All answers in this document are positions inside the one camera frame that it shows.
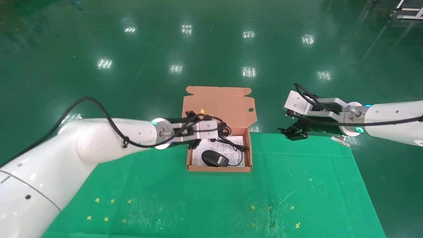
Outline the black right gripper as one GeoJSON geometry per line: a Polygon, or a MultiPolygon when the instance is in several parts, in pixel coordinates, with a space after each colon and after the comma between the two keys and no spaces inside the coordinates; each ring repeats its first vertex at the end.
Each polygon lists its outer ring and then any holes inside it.
{"type": "Polygon", "coordinates": [[[278,128],[278,130],[291,141],[297,141],[300,140],[300,138],[308,138],[309,129],[323,129],[331,127],[331,118],[306,117],[304,115],[297,115],[292,110],[288,110],[286,116],[296,119],[296,122],[287,129],[278,128]]]}

